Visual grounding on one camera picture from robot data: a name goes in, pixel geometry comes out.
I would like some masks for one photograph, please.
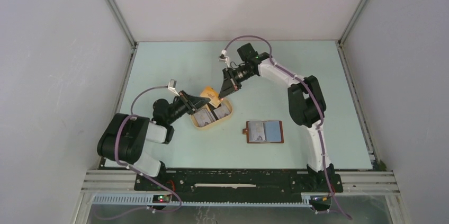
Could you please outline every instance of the white tabletop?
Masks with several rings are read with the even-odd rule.
[[[234,43],[228,55],[241,62]],[[259,52],[268,51],[262,42],[252,42]],[[318,78],[327,104],[324,133],[328,154],[336,168],[370,169],[371,163],[342,64],[333,41],[273,41],[273,56],[283,66],[302,76]],[[177,90],[199,95],[206,86],[218,92],[224,64],[218,55],[226,45],[212,42],[141,42],[132,65],[121,113],[143,90],[177,80]],[[307,132],[290,118],[287,89],[254,76],[242,83],[242,89],[228,97],[234,114],[209,130],[193,127],[188,115],[172,126],[170,144],[153,144],[152,153],[167,167],[182,168],[305,168],[309,154]],[[174,95],[157,89],[143,95],[134,112],[152,117],[152,104],[158,98],[172,101]],[[242,129],[250,120],[281,120],[283,144],[248,144]]]

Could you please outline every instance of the wall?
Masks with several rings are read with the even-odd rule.
[[[336,40],[360,0],[116,0],[138,41]]]
[[[344,49],[414,223],[449,223],[449,0],[370,0]]]
[[[69,223],[130,46],[104,0],[0,0],[0,222]]]

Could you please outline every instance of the metal frame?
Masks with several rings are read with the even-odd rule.
[[[120,27],[122,28],[124,34],[128,38],[128,41],[133,47],[133,52],[131,55],[130,62],[128,64],[127,72],[122,84],[122,90],[118,96],[118,102],[115,111],[120,109],[121,102],[123,100],[123,93],[128,84],[129,75],[131,73],[132,64],[134,62],[134,57],[137,51],[137,43],[134,40],[124,18],[121,14],[115,0],[106,0],[112,13],[116,17]],[[358,115],[358,119],[363,131],[364,139],[370,158],[373,163],[379,160],[378,150],[375,141],[372,140],[370,135],[369,126],[366,122],[365,115],[363,113],[363,108],[361,107],[356,84],[354,83],[353,76],[350,70],[350,65],[346,59],[344,49],[342,44],[346,41],[349,36],[354,24],[356,23],[360,13],[365,8],[368,0],[361,0],[357,9],[355,10],[351,20],[349,21],[342,37],[339,41],[336,41],[336,46],[338,53],[342,62],[342,66],[348,81],[348,86],[353,98],[354,106]],[[372,196],[385,196],[387,205],[390,211],[391,219],[393,224],[410,223],[410,220],[403,205],[403,201],[399,192],[396,179],[393,172],[376,172],[376,171],[339,171],[336,172],[342,178],[342,183],[344,191],[342,193],[337,193],[340,196],[357,196],[357,195],[372,195]],[[126,199],[135,198],[139,195],[148,196],[152,193],[163,194],[161,192],[141,192],[134,191],[134,182],[136,179],[136,174],[129,170],[91,170],[88,171],[75,207],[75,211],[71,220],[71,223],[75,224],[85,224],[88,222],[88,216],[91,209],[91,205],[99,202],[103,202],[102,199],[98,198],[101,195],[107,195],[108,193],[113,193],[113,195],[120,195],[120,198],[114,199],[111,204],[124,204]],[[296,205],[279,205],[279,204],[264,204],[264,206],[275,207],[309,207],[308,199],[312,195],[318,195],[319,193],[302,193],[305,199],[303,204]],[[186,205],[205,205],[210,202],[186,202]]]

